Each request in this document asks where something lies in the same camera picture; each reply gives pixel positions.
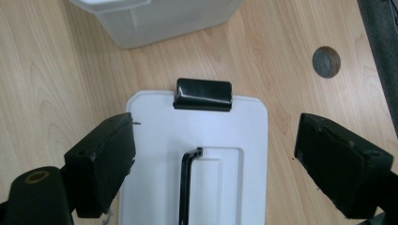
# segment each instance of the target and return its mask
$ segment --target black handle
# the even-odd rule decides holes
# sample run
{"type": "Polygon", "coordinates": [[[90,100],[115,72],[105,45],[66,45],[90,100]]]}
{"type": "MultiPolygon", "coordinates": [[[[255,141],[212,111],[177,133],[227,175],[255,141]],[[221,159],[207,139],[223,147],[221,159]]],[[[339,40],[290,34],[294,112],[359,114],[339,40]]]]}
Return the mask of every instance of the black handle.
{"type": "Polygon", "coordinates": [[[181,161],[181,185],[179,191],[179,222],[178,225],[188,225],[190,215],[190,189],[192,162],[203,155],[203,149],[197,148],[184,155],[181,161]]]}
{"type": "Polygon", "coordinates": [[[175,109],[230,112],[232,84],[229,82],[178,79],[175,109]]]}

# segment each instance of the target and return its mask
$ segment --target circular grommet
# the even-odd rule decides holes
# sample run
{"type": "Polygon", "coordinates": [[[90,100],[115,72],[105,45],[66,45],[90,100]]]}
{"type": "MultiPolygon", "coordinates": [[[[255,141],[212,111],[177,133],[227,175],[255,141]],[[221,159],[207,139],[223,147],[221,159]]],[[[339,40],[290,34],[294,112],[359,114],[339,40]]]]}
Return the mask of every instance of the circular grommet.
{"type": "Polygon", "coordinates": [[[340,70],[339,54],[331,47],[321,47],[314,52],[313,67],[315,72],[323,78],[332,78],[340,70]]]}
{"type": "Polygon", "coordinates": [[[49,176],[50,173],[47,171],[37,171],[37,172],[32,172],[26,178],[24,179],[24,182],[28,185],[33,185],[36,184],[49,176]]]}

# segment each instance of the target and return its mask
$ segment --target wood grain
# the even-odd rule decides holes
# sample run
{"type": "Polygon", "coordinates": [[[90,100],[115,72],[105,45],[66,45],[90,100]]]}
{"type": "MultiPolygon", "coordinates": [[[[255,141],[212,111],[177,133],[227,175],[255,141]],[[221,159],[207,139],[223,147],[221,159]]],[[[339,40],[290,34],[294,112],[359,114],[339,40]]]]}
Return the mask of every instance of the wood grain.
{"type": "MultiPolygon", "coordinates": [[[[122,50],[68,0],[0,1],[0,202],[11,182],[63,155],[139,90],[176,79],[229,81],[268,107],[267,224],[356,224],[293,159],[299,115],[330,118],[398,156],[383,90],[355,0],[246,0],[225,24],[122,50]],[[342,59],[318,77],[321,46],[342,59]]],[[[109,224],[117,224],[117,199],[109,224]]],[[[76,224],[102,224],[79,219],[76,224]]]]}

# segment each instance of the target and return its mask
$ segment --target white plastic lid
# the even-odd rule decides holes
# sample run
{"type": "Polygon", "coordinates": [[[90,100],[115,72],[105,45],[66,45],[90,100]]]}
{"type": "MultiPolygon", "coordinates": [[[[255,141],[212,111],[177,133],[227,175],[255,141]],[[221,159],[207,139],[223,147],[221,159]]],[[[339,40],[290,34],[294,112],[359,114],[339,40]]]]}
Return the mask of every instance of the white plastic lid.
{"type": "Polygon", "coordinates": [[[174,93],[142,91],[129,100],[135,163],[121,188],[119,225],[176,225],[181,159],[203,148],[191,168],[191,225],[264,225],[268,112],[233,97],[230,112],[175,110],[174,93]]]}

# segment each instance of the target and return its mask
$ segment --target plastic bin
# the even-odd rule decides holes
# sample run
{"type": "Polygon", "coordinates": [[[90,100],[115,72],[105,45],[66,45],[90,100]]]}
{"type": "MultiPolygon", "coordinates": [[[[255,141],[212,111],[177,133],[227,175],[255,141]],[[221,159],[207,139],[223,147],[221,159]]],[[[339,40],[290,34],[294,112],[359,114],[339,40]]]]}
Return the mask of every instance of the plastic bin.
{"type": "Polygon", "coordinates": [[[69,0],[94,13],[114,42],[135,48],[226,22],[243,0],[69,0]]]}

